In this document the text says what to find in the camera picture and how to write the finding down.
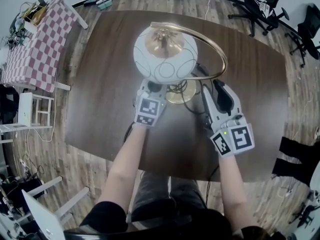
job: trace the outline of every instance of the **wooden floor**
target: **wooden floor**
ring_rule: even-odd
[[[160,11],[204,19],[208,1],[113,0],[113,5],[108,10]],[[206,16],[208,21],[236,29],[247,35],[250,33],[250,25],[247,20],[228,19],[228,14],[238,12],[238,9],[234,8],[231,2],[211,0],[209,7]],[[101,12],[95,6],[81,6],[77,8],[77,11],[88,23],[89,28],[84,30],[77,25],[72,28],[65,51],[60,59],[57,77],[59,82],[71,86],[77,75],[78,66],[90,34],[101,15]],[[285,57],[289,97],[284,135],[290,139],[311,145],[316,126],[320,125],[320,62],[307,54],[306,66],[301,69],[299,54],[295,53],[293,56],[289,54],[293,43],[284,37],[287,31],[285,27],[280,26],[267,36],[263,36],[261,29],[257,26],[255,38],[282,53]],[[74,219],[71,219],[65,225],[66,228],[71,228],[82,221],[101,194],[111,162],[85,153],[64,142],[68,92],[58,90],[56,101],[56,126],[52,142],[43,142],[35,131],[30,131],[28,138],[30,159],[36,166],[43,166],[44,174],[41,174],[40,177],[44,181],[49,181],[59,175],[63,176],[62,183],[50,189],[48,194],[41,198],[41,202],[52,211],[55,211],[83,187],[90,187],[89,196],[81,200],[72,209]],[[40,134],[48,140],[51,137],[51,130],[41,130]],[[5,136],[7,139],[10,137],[14,139],[13,144],[5,144],[5,147],[13,172],[20,176],[23,173],[20,159],[28,150],[27,135],[28,131],[20,131],[16,136],[15,133],[12,136],[11,134]],[[136,179],[135,190],[138,184],[139,176]],[[199,181],[199,187],[203,196],[205,196],[207,182]],[[245,187],[252,211],[260,225],[270,233],[277,229],[285,234],[292,230],[288,226],[288,222],[292,218],[291,214],[299,208],[309,191],[305,185],[290,178],[282,178],[282,181],[276,178],[266,182],[246,183]],[[285,188],[289,187],[293,188],[293,192],[288,197],[284,197],[287,191]],[[208,206],[220,212],[223,211],[219,183],[211,184]]]

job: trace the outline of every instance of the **broom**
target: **broom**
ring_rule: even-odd
[[[94,5],[97,2],[97,0],[87,0],[83,3],[84,6],[91,6]]]
[[[112,0],[99,0],[98,2],[96,2],[96,5],[100,10],[103,10],[109,6],[112,6]]]

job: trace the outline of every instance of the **brass lamp arm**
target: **brass lamp arm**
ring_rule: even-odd
[[[228,59],[227,56],[225,55],[224,51],[220,48],[219,45],[217,45],[214,41],[206,37],[205,35],[194,31],[192,29],[189,29],[187,27],[175,25],[172,23],[161,23],[161,22],[151,22],[150,24],[151,28],[154,29],[165,29],[165,30],[170,30],[170,31],[176,31],[176,32],[181,32],[187,35],[190,35],[207,45],[209,45],[211,48],[213,48],[221,57],[222,59],[222,70],[219,73],[208,75],[208,76],[197,76],[197,77],[186,77],[184,78],[185,80],[207,80],[207,79],[217,79],[218,77],[222,76],[228,67]]]

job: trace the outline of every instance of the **white glass lampshade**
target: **white glass lampshade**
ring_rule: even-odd
[[[194,69],[198,49],[188,34],[148,27],[134,44],[133,58],[137,69],[149,81],[176,84]]]

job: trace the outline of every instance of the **pink checkered tablecloth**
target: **pink checkered tablecloth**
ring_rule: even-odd
[[[18,44],[10,51],[1,83],[33,85],[52,93],[60,54],[75,21],[64,0],[51,0],[37,33],[28,33],[27,45]]]

